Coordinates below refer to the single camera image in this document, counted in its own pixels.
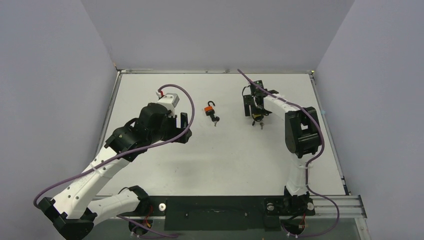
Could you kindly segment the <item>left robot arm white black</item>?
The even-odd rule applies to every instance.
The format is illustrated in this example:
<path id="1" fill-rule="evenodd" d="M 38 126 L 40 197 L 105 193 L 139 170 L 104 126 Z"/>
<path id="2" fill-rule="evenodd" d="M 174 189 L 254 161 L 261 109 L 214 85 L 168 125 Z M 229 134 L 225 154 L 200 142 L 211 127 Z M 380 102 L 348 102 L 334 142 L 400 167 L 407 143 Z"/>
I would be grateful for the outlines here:
<path id="1" fill-rule="evenodd" d="M 97 224 L 134 212 L 145 214 L 150 197 L 140 186 L 95 200 L 98 192 L 122 169 L 148 149 L 167 143 L 185 144 L 192 135 L 193 114 L 175 115 L 165 103 L 149 103 L 138 117 L 113 131 L 98 155 L 54 197 L 36 198 L 35 205 L 67 240 L 85 238 Z"/>

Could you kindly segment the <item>yellow padlock keys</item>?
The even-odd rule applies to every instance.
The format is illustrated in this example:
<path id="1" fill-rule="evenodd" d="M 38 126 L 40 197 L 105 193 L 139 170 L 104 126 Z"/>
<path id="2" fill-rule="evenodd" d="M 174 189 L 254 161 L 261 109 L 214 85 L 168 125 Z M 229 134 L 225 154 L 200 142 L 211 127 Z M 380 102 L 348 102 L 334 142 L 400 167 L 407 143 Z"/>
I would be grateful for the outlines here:
<path id="1" fill-rule="evenodd" d="M 264 122 L 263 121 L 253 121 L 252 122 L 252 124 L 251 124 L 253 127 L 255 126 L 255 125 L 258 125 L 258 126 L 260 126 L 260 129 L 262 130 L 263 128 L 264 128 Z"/>

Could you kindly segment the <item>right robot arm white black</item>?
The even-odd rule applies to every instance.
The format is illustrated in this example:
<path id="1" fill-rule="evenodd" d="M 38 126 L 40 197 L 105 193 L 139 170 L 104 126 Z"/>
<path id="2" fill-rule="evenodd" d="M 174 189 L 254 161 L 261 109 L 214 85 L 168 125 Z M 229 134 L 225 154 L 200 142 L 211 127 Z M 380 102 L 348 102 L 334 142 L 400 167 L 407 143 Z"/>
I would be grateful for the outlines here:
<path id="1" fill-rule="evenodd" d="M 252 117 L 253 123 L 264 125 L 264 117 L 274 114 L 284 123 L 284 142 L 291 153 L 290 169 L 283 196 L 264 201 L 268 216 L 315 215 L 315 206 L 310 197 L 307 182 L 306 155 L 314 155 L 322 145 L 319 135 L 319 120 L 314 107 L 300 109 L 282 100 L 275 90 L 261 90 L 263 82 L 257 80 L 248 85 L 250 93 L 242 94 L 244 114 Z"/>

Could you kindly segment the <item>yellow padlock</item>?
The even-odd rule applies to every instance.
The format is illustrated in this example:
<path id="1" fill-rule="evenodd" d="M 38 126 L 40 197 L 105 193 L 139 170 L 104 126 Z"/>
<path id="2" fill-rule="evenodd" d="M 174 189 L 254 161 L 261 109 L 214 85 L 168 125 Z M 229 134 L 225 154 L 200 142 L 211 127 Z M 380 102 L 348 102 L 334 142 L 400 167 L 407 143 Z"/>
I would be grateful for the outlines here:
<path id="1" fill-rule="evenodd" d="M 260 121 L 263 120 L 264 115 L 263 114 L 252 114 L 251 117 L 255 122 L 260 122 Z"/>

